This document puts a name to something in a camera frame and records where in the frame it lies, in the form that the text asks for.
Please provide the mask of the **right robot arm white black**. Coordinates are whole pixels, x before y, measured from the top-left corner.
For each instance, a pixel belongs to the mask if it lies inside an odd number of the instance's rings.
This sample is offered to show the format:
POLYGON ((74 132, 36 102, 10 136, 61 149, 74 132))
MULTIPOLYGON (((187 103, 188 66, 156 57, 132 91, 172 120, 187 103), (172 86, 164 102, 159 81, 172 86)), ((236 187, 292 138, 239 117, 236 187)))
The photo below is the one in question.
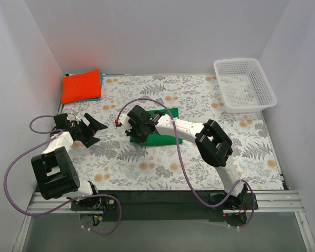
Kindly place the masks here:
POLYGON ((248 188, 234 167, 232 141, 214 120, 195 123, 173 118, 170 113, 156 111, 149 114, 140 106, 134 106, 119 117, 126 134, 140 143, 145 143, 151 134, 168 135, 194 143, 205 163, 214 167, 223 183, 225 196, 210 205, 204 202, 193 189, 185 170, 184 177, 194 196, 206 207, 236 209, 243 205, 248 188))

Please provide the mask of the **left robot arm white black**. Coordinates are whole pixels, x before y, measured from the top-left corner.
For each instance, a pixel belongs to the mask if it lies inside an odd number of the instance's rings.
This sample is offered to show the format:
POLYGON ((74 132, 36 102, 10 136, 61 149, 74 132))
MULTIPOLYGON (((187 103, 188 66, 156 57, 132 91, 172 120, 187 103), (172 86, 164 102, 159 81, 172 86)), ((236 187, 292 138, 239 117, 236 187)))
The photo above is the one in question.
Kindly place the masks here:
POLYGON ((45 151, 31 159, 37 185, 46 200, 66 197, 68 199, 96 195, 92 182, 82 180, 69 156, 75 142, 86 148, 98 143, 95 134, 108 127, 88 113, 83 119, 74 114, 62 113, 53 116, 55 127, 50 134, 50 143, 45 151))

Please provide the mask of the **green t shirt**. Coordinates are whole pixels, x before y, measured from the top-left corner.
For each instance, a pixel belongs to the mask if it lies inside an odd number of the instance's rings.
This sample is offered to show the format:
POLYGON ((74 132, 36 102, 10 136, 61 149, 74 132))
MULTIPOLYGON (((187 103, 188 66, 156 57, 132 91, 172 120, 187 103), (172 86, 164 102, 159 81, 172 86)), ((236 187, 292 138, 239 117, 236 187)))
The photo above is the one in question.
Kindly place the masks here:
MULTIPOLYGON (((178 108, 169 108, 169 110, 174 118, 179 116, 178 108)), ((154 111, 155 110, 149 110, 147 112, 149 114, 153 114, 154 111)), ((160 109, 157 111, 167 114, 167 110, 165 109, 160 109)), ((130 143, 135 143, 143 146, 176 145, 176 138, 174 136, 169 135, 150 134, 145 143, 139 143, 133 137, 130 137, 130 143)))

